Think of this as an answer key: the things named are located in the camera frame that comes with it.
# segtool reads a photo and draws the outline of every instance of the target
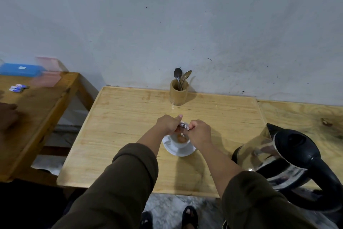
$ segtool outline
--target spoon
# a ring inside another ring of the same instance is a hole
[[[181,80],[182,80],[182,89],[184,89],[183,88],[183,84],[185,83],[185,80],[191,75],[191,73],[192,73],[192,70],[189,70],[189,71],[187,71],[187,72],[185,72],[183,75],[182,75],[182,77],[181,77]]]
[[[178,80],[178,87],[179,87],[179,90],[182,91],[182,86],[181,86],[181,82],[180,82],[180,78],[182,76],[182,70],[180,68],[176,68],[175,71],[174,71],[174,77],[175,79]]]

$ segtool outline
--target sandal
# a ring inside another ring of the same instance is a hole
[[[186,206],[182,213],[182,228],[188,224],[191,224],[194,229],[198,228],[198,214],[194,207]]]
[[[150,212],[146,211],[142,213],[139,229],[152,229],[152,214]]]

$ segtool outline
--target stainless steel kettle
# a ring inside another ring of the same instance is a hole
[[[275,190],[301,208],[334,211],[343,206],[341,182],[321,159],[315,143],[296,130],[267,124],[258,137],[235,150],[232,160],[263,175]],[[294,190],[310,179],[321,188],[316,200]]]

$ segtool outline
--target person's hand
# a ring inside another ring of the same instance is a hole
[[[165,133],[165,135],[172,134],[182,120],[182,114],[173,118],[169,115],[164,115],[157,119],[156,127]]]
[[[206,144],[212,144],[211,126],[202,120],[192,120],[189,123],[189,130],[183,129],[194,147],[201,151]]]
[[[18,119],[16,104],[0,103],[0,132],[6,130]]]

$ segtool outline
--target kettle lid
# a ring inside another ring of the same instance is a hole
[[[274,141],[279,154],[290,164],[299,168],[308,169],[313,158],[320,158],[319,149],[313,140],[296,130],[278,131]]]

